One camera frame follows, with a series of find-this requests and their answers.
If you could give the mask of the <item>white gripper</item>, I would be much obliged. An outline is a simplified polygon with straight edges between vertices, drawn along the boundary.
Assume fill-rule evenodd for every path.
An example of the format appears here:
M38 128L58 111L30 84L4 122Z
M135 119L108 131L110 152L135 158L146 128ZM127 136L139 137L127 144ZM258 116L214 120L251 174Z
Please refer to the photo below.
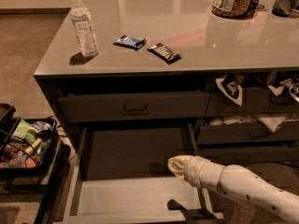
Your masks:
M201 188L200 171L208 159L200 156L179 155L168 160L168 168L177 178L188 182L192 187Z

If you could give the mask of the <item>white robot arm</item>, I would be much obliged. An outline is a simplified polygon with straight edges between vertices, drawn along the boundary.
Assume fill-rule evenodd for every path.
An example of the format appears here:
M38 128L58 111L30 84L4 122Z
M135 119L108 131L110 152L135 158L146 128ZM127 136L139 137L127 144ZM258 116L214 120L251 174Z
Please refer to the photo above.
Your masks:
M201 156L179 155L168 169L192 187L208 189L230 200L250 203L289 224L299 224L299 196L279 189L240 165L221 165Z

